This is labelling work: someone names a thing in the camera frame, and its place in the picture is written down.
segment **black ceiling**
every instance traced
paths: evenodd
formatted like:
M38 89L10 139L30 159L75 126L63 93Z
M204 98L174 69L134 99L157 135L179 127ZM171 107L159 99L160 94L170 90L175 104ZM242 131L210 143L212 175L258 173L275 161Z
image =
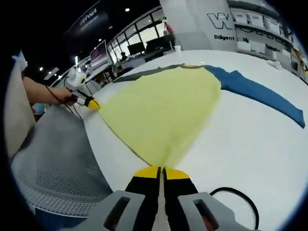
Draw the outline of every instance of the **black ceiling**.
M28 65L45 69L70 67L75 54L65 49L63 33L98 0L27 1L21 7L21 47ZM111 20L112 29L102 34L109 41L137 17L159 5L159 0L101 0ZM89 39L88 48L98 43Z

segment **gray chair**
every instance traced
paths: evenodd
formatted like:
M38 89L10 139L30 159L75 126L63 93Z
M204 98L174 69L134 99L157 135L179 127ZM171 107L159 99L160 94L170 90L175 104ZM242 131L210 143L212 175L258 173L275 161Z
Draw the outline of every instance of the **gray chair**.
M47 110L11 168L25 200L58 215L87 217L112 193L94 158L83 121L61 107Z

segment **gray plastic part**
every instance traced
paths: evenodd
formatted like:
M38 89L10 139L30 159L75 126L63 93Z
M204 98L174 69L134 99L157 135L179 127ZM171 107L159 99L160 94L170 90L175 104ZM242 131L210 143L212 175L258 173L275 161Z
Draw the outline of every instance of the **gray plastic part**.
M84 222L73 229L62 229L61 231L109 231L104 224L113 208L121 199L129 202L123 211L115 231L132 231L144 198L145 195L141 194L115 191L98 203L91 210L89 217Z
M208 193L202 192L197 194L179 196L180 204L185 213L190 231L206 231L205 223L195 204L200 203L206 206L213 215L219 228L217 231L249 231L250 229L240 225L235 220L234 212L216 200Z

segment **human hand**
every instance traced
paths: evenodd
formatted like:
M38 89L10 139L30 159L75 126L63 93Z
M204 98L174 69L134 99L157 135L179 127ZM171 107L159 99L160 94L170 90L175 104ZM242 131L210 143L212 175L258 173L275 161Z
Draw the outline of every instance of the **human hand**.
M72 106L76 101L67 101L68 98L72 97L72 92L66 87L58 88L53 90L53 94L57 97L56 103L65 103Z

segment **yellow cloth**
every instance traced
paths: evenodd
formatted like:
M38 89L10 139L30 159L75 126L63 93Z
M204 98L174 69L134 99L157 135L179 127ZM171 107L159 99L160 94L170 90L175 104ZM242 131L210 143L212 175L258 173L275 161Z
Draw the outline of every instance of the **yellow cloth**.
M174 167L210 117L220 87L203 67L177 67L139 78L101 105L99 113L146 163Z

